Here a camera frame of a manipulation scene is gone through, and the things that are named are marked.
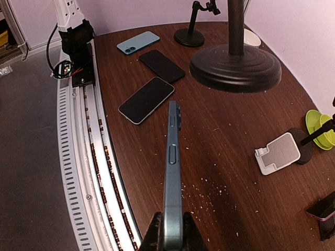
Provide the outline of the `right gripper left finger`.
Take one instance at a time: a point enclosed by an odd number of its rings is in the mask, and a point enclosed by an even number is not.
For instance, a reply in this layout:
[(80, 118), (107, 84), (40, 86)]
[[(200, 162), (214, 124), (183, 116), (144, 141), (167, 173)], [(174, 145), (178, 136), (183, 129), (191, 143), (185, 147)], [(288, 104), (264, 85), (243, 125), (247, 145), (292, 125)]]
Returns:
[(163, 251), (163, 240), (164, 240), (164, 216), (162, 212), (156, 212), (148, 229), (144, 235), (144, 238), (140, 245), (140, 250), (143, 251)]

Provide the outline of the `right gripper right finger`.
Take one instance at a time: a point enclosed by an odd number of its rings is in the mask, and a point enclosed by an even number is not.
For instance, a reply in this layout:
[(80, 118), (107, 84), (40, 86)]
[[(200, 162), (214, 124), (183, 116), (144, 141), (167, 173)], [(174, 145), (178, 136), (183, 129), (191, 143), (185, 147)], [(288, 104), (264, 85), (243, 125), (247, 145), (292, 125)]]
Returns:
[(183, 215), (182, 250), (186, 251), (207, 250), (207, 246), (190, 212), (185, 212)]

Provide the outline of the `teal phone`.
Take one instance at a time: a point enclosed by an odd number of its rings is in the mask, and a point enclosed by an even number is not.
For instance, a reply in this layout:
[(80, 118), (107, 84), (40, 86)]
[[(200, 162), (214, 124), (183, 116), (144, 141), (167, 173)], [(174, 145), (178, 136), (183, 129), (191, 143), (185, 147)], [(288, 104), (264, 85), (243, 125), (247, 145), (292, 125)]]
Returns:
[(131, 37), (116, 45), (116, 48), (125, 55), (131, 55), (147, 46), (160, 41), (160, 37), (150, 31)]
[(181, 110), (176, 101), (169, 102), (166, 167), (162, 227), (163, 250), (181, 250), (183, 245), (183, 203), (179, 132)]

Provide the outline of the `white phone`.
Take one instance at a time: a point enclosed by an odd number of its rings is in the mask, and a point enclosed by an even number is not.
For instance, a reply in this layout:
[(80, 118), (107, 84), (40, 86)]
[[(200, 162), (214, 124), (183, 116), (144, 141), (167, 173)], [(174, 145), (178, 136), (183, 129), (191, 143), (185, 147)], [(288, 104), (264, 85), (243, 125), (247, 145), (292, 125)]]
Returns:
[(140, 125), (174, 91), (173, 85), (159, 77), (154, 77), (125, 100), (118, 111), (133, 124)]

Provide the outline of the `black phone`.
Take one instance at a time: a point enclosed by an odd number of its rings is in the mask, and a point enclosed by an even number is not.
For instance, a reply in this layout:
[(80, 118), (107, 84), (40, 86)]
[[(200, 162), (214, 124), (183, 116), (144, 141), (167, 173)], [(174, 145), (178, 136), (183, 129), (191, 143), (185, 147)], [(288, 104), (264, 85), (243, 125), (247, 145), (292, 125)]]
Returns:
[(172, 84), (185, 76), (185, 71), (158, 50), (139, 56), (139, 60), (164, 81)]

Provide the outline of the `teal phone front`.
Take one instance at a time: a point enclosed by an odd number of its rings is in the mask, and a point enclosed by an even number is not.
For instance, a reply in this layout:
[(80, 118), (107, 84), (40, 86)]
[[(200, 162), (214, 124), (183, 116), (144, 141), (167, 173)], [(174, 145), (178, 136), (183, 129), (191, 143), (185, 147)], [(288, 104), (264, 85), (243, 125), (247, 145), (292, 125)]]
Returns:
[(131, 37), (116, 45), (116, 48), (125, 55), (131, 55), (147, 46), (160, 41), (160, 37), (150, 31)]

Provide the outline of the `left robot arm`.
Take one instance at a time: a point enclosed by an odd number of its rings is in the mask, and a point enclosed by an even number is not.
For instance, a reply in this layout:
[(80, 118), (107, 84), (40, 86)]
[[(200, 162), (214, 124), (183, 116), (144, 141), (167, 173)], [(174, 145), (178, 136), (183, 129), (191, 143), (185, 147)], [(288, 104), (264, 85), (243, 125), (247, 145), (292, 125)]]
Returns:
[(88, 43), (94, 39), (94, 29), (86, 20), (76, 1), (54, 1), (57, 27), (62, 40), (62, 50), (75, 65), (90, 58)]

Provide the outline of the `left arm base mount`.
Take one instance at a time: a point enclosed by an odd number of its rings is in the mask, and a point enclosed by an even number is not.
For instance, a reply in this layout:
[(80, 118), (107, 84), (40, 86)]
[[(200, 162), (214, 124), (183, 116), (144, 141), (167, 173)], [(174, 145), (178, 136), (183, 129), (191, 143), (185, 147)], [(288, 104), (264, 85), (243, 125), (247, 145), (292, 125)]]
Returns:
[[(92, 45), (90, 43), (86, 46), (85, 52), (88, 53), (88, 56), (84, 59), (84, 62), (80, 66), (74, 66), (72, 63), (69, 72), (57, 73), (56, 75), (52, 72), (51, 76), (55, 79), (70, 79), (71, 86), (73, 88), (94, 85), (96, 78), (94, 72)], [(60, 62), (55, 69), (64, 71), (67, 66), (70, 66), (69, 60)]]

